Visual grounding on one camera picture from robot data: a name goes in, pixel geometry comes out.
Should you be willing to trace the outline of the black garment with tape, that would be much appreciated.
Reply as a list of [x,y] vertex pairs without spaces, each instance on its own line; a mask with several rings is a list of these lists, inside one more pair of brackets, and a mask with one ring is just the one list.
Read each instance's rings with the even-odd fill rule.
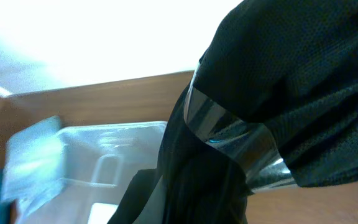
[[242,1],[111,223],[246,223],[258,190],[358,182],[358,0]]

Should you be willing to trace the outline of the light blue jeans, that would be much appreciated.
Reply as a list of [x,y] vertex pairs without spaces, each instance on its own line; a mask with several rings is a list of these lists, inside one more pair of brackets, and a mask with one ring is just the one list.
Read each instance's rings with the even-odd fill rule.
[[6,144],[2,202],[17,202],[28,216],[51,201],[64,188],[65,153],[57,133],[57,116],[44,119],[14,134]]

